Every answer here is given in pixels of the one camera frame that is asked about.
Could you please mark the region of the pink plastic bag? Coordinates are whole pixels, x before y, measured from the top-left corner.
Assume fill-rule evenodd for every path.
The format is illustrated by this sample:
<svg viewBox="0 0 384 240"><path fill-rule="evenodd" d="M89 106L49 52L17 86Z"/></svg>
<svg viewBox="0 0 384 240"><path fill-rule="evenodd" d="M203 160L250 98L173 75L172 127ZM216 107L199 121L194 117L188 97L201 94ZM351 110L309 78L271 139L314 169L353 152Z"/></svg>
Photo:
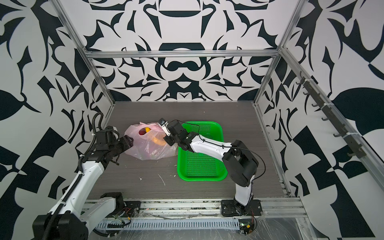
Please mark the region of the pink plastic bag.
<svg viewBox="0 0 384 240"><path fill-rule="evenodd" d="M145 136L140 136L139 130L145 127L151 128L151 131ZM164 137L166 136L158 123L139 123L131 125L125 131L125 135L134 139L134 146L125 151L125 153L139 160L160 160L175 157L178 154L178 146L176 144L173 146L169 146L168 144L159 146L150 140L150 137L154 136L164 140Z"/></svg>

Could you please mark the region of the green plastic basket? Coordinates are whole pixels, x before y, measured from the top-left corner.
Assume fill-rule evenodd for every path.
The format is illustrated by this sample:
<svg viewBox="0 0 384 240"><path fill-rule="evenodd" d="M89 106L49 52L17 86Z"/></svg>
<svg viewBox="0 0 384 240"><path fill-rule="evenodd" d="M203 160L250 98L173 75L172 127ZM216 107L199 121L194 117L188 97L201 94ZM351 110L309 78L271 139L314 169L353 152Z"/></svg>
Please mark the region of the green plastic basket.
<svg viewBox="0 0 384 240"><path fill-rule="evenodd" d="M212 121L189 121L182 126L188 132L196 132L211 140L224 141L220 124ZM177 172L186 182L219 182L227 177L228 171L222 161L201 153L192 153L178 148Z"/></svg>

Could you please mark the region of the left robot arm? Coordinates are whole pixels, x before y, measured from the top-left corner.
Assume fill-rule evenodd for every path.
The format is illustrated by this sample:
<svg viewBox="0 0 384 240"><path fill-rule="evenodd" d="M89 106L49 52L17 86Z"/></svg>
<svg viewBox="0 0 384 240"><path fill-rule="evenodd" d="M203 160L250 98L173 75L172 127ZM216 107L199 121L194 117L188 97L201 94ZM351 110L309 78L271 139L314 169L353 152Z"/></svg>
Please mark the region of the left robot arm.
<svg viewBox="0 0 384 240"><path fill-rule="evenodd" d="M133 138L119 136L108 126L94 133L95 143L81 156L79 171L69 188L46 215L33 222L36 240L86 240L95 227L108 215L117 215L125 207L122 193L106 193L87 211L83 207L96 181L108 164L134 145Z"/></svg>

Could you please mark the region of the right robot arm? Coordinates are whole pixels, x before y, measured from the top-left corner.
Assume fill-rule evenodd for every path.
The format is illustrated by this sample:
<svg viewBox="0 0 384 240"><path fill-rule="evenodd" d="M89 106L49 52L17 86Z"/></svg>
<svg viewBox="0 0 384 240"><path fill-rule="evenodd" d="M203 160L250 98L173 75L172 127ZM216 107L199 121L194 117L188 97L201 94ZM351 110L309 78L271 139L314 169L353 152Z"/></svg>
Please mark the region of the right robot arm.
<svg viewBox="0 0 384 240"><path fill-rule="evenodd" d="M259 162L243 142L236 140L233 143L224 143L211 140L199 133L189 132L178 120L167 122L160 119L158 124L166 134L164 140L170 146L177 144L184 151L205 154L223 162L236 184L236 211L244 213L250 209L253 200L252 182Z"/></svg>

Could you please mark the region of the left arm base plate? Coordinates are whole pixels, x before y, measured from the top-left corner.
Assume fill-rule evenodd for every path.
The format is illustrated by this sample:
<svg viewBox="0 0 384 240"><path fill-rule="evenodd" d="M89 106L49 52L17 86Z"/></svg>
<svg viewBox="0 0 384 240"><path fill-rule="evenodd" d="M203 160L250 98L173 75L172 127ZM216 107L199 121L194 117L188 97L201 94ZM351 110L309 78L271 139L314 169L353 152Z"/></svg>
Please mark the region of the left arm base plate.
<svg viewBox="0 0 384 240"><path fill-rule="evenodd" d="M107 215L106 218L114 218L115 216L119 216L121 218L134 217L140 213L141 203L141 201L124 201L121 209Z"/></svg>

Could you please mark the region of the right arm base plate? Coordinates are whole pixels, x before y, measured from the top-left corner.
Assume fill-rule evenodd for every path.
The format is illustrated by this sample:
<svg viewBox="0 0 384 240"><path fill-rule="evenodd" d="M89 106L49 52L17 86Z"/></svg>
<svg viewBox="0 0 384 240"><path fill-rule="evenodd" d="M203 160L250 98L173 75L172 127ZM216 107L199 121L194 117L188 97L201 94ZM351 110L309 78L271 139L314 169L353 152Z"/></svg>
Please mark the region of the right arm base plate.
<svg viewBox="0 0 384 240"><path fill-rule="evenodd" d="M235 200L221 200L221 215L224 217L261 216L262 213L259 200L251 200L246 206Z"/></svg>

